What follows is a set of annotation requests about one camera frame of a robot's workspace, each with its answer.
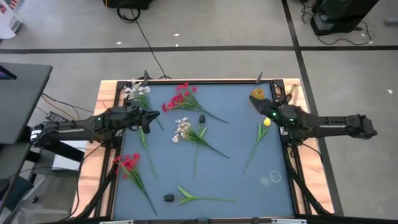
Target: wooden board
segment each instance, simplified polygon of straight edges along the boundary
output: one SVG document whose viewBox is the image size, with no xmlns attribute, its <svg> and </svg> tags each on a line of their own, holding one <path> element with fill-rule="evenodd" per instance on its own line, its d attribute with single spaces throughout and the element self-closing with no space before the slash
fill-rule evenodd
<svg viewBox="0 0 398 224">
<path fill-rule="evenodd" d="M 189 82 L 190 80 L 173 80 L 173 81 Z M 107 108 L 113 106 L 117 82 L 118 80 L 103 80 L 101 82 L 94 115 L 100 114 L 103 111 L 105 111 Z M 293 85 L 297 85 L 297 92 L 294 93 L 294 95 L 297 95 L 296 105 L 301 106 L 304 111 L 308 111 L 307 102 L 305 101 L 305 96 L 303 93 L 300 80 L 298 78 L 288 78 L 284 79 L 284 83 L 285 83 L 286 93 L 290 92 Z M 318 150 L 318 144 L 315 139 L 308 139 L 305 141 L 305 144 L 308 144 L 309 146 Z M 90 153 L 96 146 L 98 146 L 98 143 L 89 144 L 85 152 L 85 156 L 88 153 Z M 299 146 L 298 150 L 300 153 L 304 179 L 307 187 L 310 189 L 312 194 L 314 194 L 315 198 L 322 204 L 322 206 L 329 212 L 333 213 L 333 204 L 331 202 L 331 197 L 326 182 L 325 172 L 323 170 L 323 165 L 319 155 L 313 150 L 307 148 L 306 146 Z M 92 199 L 92 197 L 94 196 L 95 192 L 99 187 L 104 154 L 105 154 L 104 148 L 99 148 L 90 157 L 87 157 L 87 159 L 85 159 L 82 165 L 79 177 L 79 183 L 78 183 L 78 193 L 79 193 L 80 202 L 78 204 L 74 216 L 78 215 L 80 212 L 83 211 L 84 207 L 90 202 L 90 200 Z M 111 151 L 111 157 L 109 158 L 110 161 L 113 159 L 113 155 L 114 151 Z M 296 186 L 295 189 L 296 189 L 296 195 L 297 195 L 297 201 L 300 213 L 305 213 L 303 198 L 301 197 L 301 191 L 297 187 L 297 185 L 295 186 Z M 106 190 L 105 194 L 103 195 L 100 215 L 106 215 L 108 198 L 109 198 L 109 187 Z M 73 210 L 75 209 L 76 204 L 77 204 L 77 197 L 75 196 L 75 201 L 73 203 Z"/>
</svg>

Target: gray floor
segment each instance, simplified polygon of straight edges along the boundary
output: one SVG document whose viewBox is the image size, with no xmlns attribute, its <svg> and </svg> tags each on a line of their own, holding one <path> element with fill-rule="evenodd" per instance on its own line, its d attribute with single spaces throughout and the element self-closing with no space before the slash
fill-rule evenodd
<svg viewBox="0 0 398 224">
<path fill-rule="evenodd" d="M 302 24 L 298 0 L 288 2 L 300 45 L 322 45 L 310 25 Z M 398 45 L 398 27 L 383 24 L 394 11 L 398 14 L 398 6 L 382 0 L 365 18 L 375 37 L 371 45 Z M 146 47 L 136 24 L 121 22 L 114 9 L 106 9 L 101 1 L 26 1 L 19 14 L 24 26 L 17 37 L 4 40 L 0 49 Z M 139 22 L 154 47 L 292 46 L 283 7 L 277 0 L 157 0 Z M 347 37 L 362 42 L 366 39 L 361 33 L 336 34 L 325 40 Z M 301 77 L 292 51 L 157 52 L 156 56 L 173 78 L 253 78 L 260 72 L 269 78 Z M 320 115 L 366 114 L 379 132 L 369 141 L 326 140 L 347 216 L 398 219 L 394 210 L 398 203 L 394 172 L 398 168 L 394 130 L 398 127 L 394 112 L 398 109 L 397 57 L 397 51 L 303 52 Z M 45 92 L 88 109 L 95 106 L 100 80 L 138 77 L 144 69 L 153 77 L 161 75 L 150 53 L 3 54 L 0 61 L 53 65 Z M 52 110 L 42 101 L 39 106 Z M 29 124 L 43 120 L 44 114 L 36 110 Z M 45 206 L 70 209 L 73 192 L 58 193 L 74 188 L 76 179 L 54 184 L 58 192 L 41 195 L 51 198 L 44 200 Z M 33 220 L 44 222 L 49 217 Z"/>
</svg>

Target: black floor stripe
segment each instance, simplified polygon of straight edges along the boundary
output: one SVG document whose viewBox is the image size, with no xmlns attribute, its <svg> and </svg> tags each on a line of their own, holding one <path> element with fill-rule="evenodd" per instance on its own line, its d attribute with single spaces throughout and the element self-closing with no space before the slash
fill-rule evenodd
<svg viewBox="0 0 398 224">
<path fill-rule="evenodd" d="M 303 46 L 300 50 L 305 51 L 362 51 L 362 50 L 398 50 L 398 46 Z"/>
<path fill-rule="evenodd" d="M 299 41 L 297 39 L 296 31 L 295 31 L 293 20 L 292 20 L 292 15 L 290 14 L 290 11 L 289 11 L 289 5 L 287 4 L 286 0 L 282 0 L 282 5 L 284 7 L 284 11 L 285 11 L 286 19 L 287 19 L 287 25 L 289 27 L 290 37 L 292 38 L 294 52 L 297 57 L 298 67 L 300 69 L 300 73 L 302 76 L 303 88 L 304 88 L 305 94 L 307 96 L 308 105 L 310 107 L 311 113 L 318 115 L 318 110 L 315 105 L 315 99 L 313 97 L 313 93 L 312 93 L 312 89 L 311 89 L 310 79 L 308 78 L 307 69 L 305 68 L 303 55 L 300 50 Z M 330 191 L 331 199 L 333 202 L 333 208 L 334 208 L 336 214 L 343 215 L 343 208 L 341 206 L 340 197 L 339 197 L 339 194 L 337 191 L 336 180 L 335 180 L 335 176 L 333 175 L 333 169 L 331 167 L 328 149 L 326 148 L 325 138 L 318 139 L 318 144 L 320 147 L 320 152 L 323 157 L 323 167 L 324 167 L 325 173 L 326 173 L 326 181 L 328 182 L 329 191 Z"/>
<path fill-rule="evenodd" d="M 292 46 L 198 46 L 198 47 L 153 47 L 154 52 L 198 52 L 230 50 L 275 50 L 293 51 Z M 128 53 L 150 52 L 148 47 L 87 48 L 87 49 L 0 49 L 0 54 L 82 54 L 82 53 Z"/>
</svg>

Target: computer monitor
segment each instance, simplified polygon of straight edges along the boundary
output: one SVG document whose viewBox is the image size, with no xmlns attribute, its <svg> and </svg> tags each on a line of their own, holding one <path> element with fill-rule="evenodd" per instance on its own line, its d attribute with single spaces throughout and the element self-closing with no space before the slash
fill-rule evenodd
<svg viewBox="0 0 398 224">
<path fill-rule="evenodd" d="M 12 74 L 9 70 L 0 66 L 0 80 L 16 80 L 17 76 Z"/>
</svg>

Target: yellow tulip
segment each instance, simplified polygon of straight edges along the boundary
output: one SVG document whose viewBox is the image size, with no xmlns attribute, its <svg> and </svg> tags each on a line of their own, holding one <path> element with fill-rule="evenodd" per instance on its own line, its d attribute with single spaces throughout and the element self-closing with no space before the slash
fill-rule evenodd
<svg viewBox="0 0 398 224">
<path fill-rule="evenodd" d="M 266 118 L 266 119 L 264 120 L 264 126 L 265 126 L 265 127 L 268 127 L 268 126 L 270 126 L 270 125 L 271 125 L 271 119 Z"/>
</svg>

